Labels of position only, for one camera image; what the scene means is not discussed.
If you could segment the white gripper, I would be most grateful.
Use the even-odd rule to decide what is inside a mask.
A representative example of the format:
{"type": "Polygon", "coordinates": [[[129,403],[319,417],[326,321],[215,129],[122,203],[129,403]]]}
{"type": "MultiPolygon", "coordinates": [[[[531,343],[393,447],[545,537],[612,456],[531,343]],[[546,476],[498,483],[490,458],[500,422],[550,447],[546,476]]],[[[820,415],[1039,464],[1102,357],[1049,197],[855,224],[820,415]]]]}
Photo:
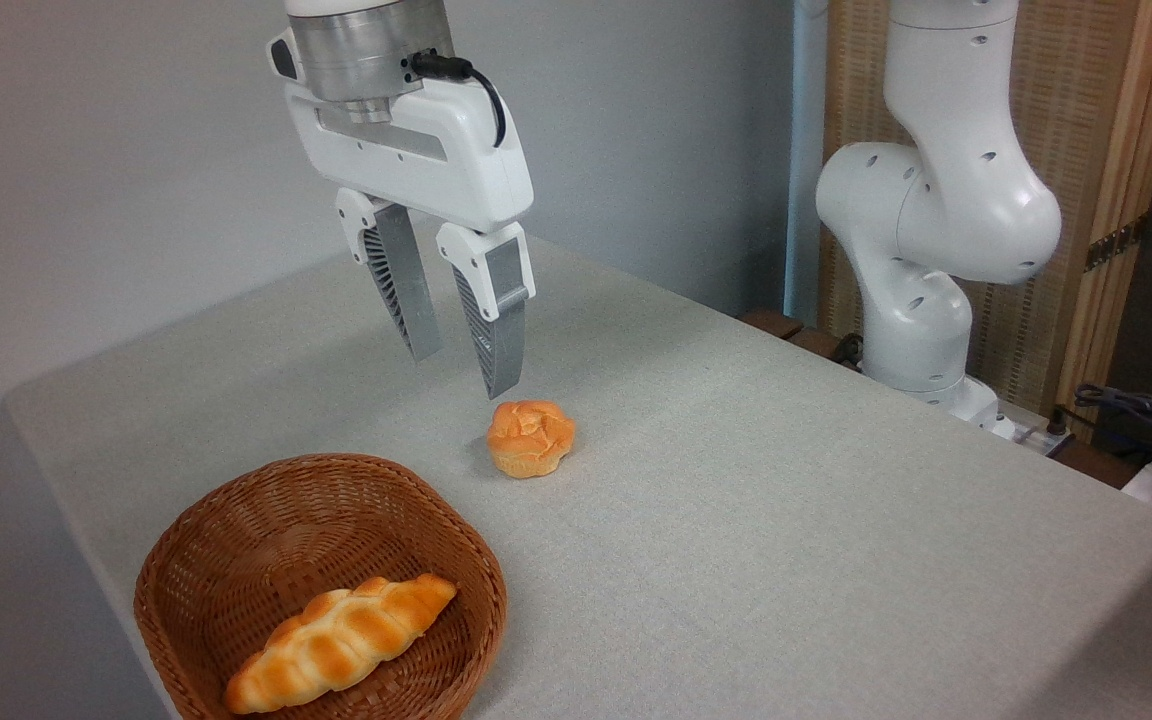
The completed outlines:
{"type": "Polygon", "coordinates": [[[308,160],[342,187],[335,209],[349,252],[371,273],[414,361],[438,353],[442,338],[408,209],[447,222],[435,245],[453,268],[486,396],[517,386],[536,286],[526,234],[511,222],[535,190],[502,97],[465,59],[429,47],[399,59],[397,78],[410,86],[392,97],[388,120],[364,122],[361,111],[308,90],[291,29],[268,54],[308,160]]]}

